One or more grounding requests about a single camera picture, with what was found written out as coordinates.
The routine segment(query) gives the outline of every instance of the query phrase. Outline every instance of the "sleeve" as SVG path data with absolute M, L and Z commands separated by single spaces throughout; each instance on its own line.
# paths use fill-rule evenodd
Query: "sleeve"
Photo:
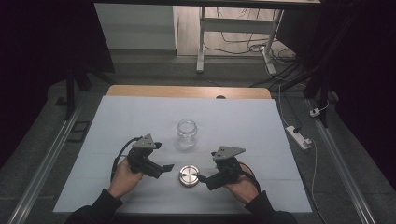
M 261 219 L 262 223 L 297 224 L 297 220 L 292 214 L 274 210 L 265 191 L 248 203 L 245 208 L 255 217 Z
M 116 213 L 117 208 L 121 205 L 121 200 L 115 199 L 106 189 L 103 189 L 101 195 L 92 206 L 86 205 L 79 208 L 67 218 L 65 223 L 109 223 Z

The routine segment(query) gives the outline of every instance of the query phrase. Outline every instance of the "power strip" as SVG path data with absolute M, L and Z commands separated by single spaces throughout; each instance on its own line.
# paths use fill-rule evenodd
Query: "power strip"
M 294 139 L 294 141 L 298 144 L 298 146 L 302 149 L 302 150 L 306 150 L 308 148 L 311 148 L 311 139 L 309 138 L 303 138 L 303 136 L 300 133 L 295 133 L 294 130 L 295 128 L 293 126 L 289 126 L 287 128 L 285 128 L 286 131 L 288 131 L 288 134 Z

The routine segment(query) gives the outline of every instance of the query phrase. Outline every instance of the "jar lid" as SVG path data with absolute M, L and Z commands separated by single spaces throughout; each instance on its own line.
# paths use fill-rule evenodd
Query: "jar lid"
M 198 174 L 198 168 L 193 165 L 187 165 L 181 168 L 178 179 L 184 187 L 191 188 L 198 184 Z

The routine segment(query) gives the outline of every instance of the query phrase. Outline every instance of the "white wall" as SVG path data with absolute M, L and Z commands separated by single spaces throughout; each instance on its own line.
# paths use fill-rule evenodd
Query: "white wall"
M 109 49 L 176 49 L 172 6 L 95 4 Z

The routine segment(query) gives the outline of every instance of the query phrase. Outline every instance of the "hand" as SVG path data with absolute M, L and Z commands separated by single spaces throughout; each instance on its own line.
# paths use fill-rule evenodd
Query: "hand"
M 128 160 L 125 158 L 117 166 L 117 171 L 111 181 L 108 192 L 116 199 L 121 198 L 136 187 L 142 179 L 143 173 L 132 173 Z
M 239 162 L 243 171 L 253 175 L 248 167 Z M 259 195 L 253 182 L 245 175 L 240 175 L 236 183 L 224 185 L 241 203 L 248 204 Z

